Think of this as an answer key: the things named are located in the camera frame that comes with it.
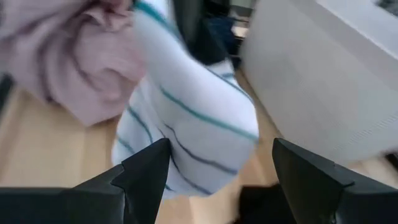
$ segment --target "striped towel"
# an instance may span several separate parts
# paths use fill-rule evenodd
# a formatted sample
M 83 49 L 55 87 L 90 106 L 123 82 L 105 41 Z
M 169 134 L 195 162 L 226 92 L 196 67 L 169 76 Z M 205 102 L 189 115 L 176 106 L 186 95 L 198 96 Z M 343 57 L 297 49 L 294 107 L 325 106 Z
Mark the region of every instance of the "striped towel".
M 231 62 L 196 61 L 177 31 L 168 0 L 135 4 L 133 21 L 147 74 L 121 117 L 113 164 L 160 138 L 172 156 L 164 198 L 207 196 L 232 181 L 258 142 L 252 99 L 233 76 Z

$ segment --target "clothing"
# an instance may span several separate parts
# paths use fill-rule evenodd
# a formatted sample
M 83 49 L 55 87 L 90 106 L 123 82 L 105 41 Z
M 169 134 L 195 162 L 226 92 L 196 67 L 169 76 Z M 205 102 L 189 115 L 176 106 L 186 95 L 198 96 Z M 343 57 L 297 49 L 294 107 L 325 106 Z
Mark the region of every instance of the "clothing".
M 144 74 L 129 0 L 3 0 L 0 67 L 89 126 L 122 113 Z
M 207 196 L 232 181 L 258 142 L 252 99 L 229 59 L 204 66 L 187 50 L 166 0 L 135 4 L 147 73 L 117 128 L 113 164 L 160 138 L 172 144 L 164 198 Z

